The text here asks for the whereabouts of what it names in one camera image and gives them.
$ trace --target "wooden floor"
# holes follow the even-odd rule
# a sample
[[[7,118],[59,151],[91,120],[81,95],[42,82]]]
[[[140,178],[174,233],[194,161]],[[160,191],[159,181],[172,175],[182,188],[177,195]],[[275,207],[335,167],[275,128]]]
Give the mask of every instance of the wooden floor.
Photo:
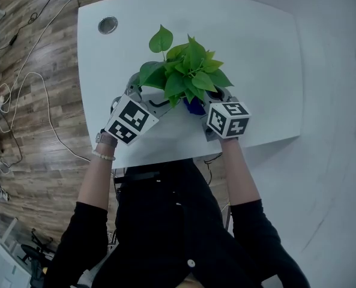
[[[12,86],[24,59],[43,28],[67,0],[51,0],[43,14],[31,25],[22,29],[12,47],[0,51],[0,85]],[[101,0],[79,0],[87,5]],[[47,0],[0,0],[0,9],[7,12],[0,17],[0,47],[4,47]],[[72,0],[44,33],[38,46],[25,65],[13,90],[11,122],[16,105],[18,88],[30,71],[40,73],[50,97],[53,125],[60,139],[75,153],[91,157],[77,68],[77,1]],[[7,131],[6,123],[1,127]],[[17,217],[26,235],[31,228],[51,236],[55,242],[68,225],[75,200],[88,163],[70,154],[55,138],[48,123],[47,100],[43,83],[37,76],[29,76],[20,93],[13,133],[22,150],[23,160],[11,168],[11,173],[0,173],[2,187],[10,194],[10,201],[0,202],[0,214]],[[18,159],[18,149],[10,133],[1,133],[0,144],[4,160]],[[197,160],[198,166],[209,180],[207,166]],[[224,182],[222,159],[211,165],[211,188],[220,206],[228,201]],[[111,193],[109,222],[114,228],[115,199]]]

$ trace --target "round grommet hole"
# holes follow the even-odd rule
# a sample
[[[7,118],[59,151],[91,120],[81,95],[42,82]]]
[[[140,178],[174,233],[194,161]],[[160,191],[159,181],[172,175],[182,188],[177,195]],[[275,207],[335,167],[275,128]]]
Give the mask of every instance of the round grommet hole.
[[[110,34],[116,29],[117,26],[118,26],[118,19],[116,19],[113,16],[108,16],[100,21],[98,25],[98,30],[102,34]]]

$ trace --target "button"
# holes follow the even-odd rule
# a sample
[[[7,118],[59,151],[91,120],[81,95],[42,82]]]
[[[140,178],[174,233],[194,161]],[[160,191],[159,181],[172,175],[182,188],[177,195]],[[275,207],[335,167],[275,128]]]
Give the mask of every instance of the button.
[[[194,268],[194,267],[195,267],[195,261],[192,260],[192,259],[189,259],[189,260],[187,261],[187,264],[189,265],[190,268]]]

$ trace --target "person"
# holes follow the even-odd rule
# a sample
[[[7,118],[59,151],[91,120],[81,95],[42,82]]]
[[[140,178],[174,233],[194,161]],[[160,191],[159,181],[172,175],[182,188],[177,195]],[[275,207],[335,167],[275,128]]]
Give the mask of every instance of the person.
[[[109,143],[115,139],[103,130],[100,137],[107,141],[96,147],[45,287],[76,285],[83,272],[107,254],[116,142]],[[264,214],[238,140],[222,140],[221,146],[234,237],[223,227],[217,201],[192,159],[130,167],[127,176],[160,175],[122,184],[116,215],[119,244],[100,267],[92,288],[262,287],[273,275],[283,287],[310,287]]]

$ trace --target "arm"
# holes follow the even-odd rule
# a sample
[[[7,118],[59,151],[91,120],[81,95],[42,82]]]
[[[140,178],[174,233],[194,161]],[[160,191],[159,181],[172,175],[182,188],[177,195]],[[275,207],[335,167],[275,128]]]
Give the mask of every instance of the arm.
[[[115,148],[99,143],[96,151],[113,157]],[[70,287],[107,253],[107,209],[112,161],[95,155],[79,191],[74,215],[44,279],[44,287]]]
[[[277,274],[285,288],[310,287],[297,263],[282,247],[277,230],[263,212],[258,189],[239,142],[231,139],[221,144],[235,239],[258,265],[262,281]]]

